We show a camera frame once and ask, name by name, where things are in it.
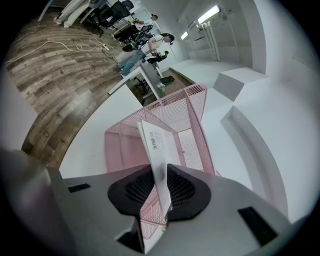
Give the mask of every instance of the office chair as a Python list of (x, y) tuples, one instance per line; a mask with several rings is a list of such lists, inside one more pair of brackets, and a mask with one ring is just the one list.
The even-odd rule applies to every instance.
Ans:
[(99, 37), (101, 37), (104, 31), (100, 28), (109, 28), (119, 20), (124, 17), (130, 15), (130, 10), (134, 7), (133, 3), (129, 0), (123, 2), (116, 2), (110, 8), (103, 8), (103, 9), (95, 9), (90, 15), (88, 19), (91, 21), (91, 26), (88, 31), (97, 30), (99, 32)]

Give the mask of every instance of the desk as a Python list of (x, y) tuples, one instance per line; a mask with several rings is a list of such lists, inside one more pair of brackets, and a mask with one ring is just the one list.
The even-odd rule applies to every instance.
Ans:
[(136, 68), (134, 71), (132, 71), (130, 74), (128, 74), (120, 82), (118, 82), (108, 93), (110, 95), (113, 94), (116, 90), (118, 90), (120, 87), (125, 85), (128, 80), (135, 78), (139, 74), (141, 74), (143, 76), (143, 78), (145, 79), (145, 81), (149, 85), (151, 91), (153, 92), (153, 94), (155, 95), (157, 100), (159, 100), (160, 98), (162, 98), (164, 96), (164, 94), (157, 87), (157, 84), (161, 82), (160, 78), (157, 75), (157, 72), (155, 71), (155, 69), (152, 67), (152, 65), (147, 62), (140, 64), (140, 66), (138, 68)]
[(105, 174), (105, 131), (141, 108), (126, 85), (102, 103), (68, 148), (59, 168), (62, 178)]

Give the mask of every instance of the white paper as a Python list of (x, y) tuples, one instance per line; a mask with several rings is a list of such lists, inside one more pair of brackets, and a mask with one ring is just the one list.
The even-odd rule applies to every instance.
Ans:
[(150, 160), (154, 184), (159, 198), (162, 216), (165, 217), (171, 206), (170, 192), (167, 186), (167, 155), (168, 147), (165, 131), (151, 123), (142, 121), (143, 134), (140, 133), (142, 142), (145, 140), (146, 151)]

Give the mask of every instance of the barcode label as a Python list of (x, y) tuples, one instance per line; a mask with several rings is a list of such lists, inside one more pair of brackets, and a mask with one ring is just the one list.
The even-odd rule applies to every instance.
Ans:
[(153, 150), (156, 150), (158, 147), (157, 147), (157, 144), (156, 144), (155, 135), (154, 135), (153, 132), (149, 132), (149, 134), (150, 134), (150, 139), (151, 139)]

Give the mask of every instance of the ceiling light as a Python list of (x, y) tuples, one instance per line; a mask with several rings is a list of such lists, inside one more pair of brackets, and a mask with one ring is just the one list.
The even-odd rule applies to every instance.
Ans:
[(208, 10), (200, 18), (198, 18), (198, 22), (201, 24), (202, 22), (206, 21), (207, 19), (209, 19), (210, 17), (212, 17), (213, 15), (215, 15), (219, 12), (220, 12), (220, 9), (219, 9), (218, 5), (216, 5), (213, 8), (211, 8), (210, 10)]
[(188, 36), (188, 33), (187, 33), (187, 31), (186, 31), (186, 32), (184, 32), (184, 34), (181, 36), (181, 39), (183, 40), (183, 39), (185, 39), (187, 36)]

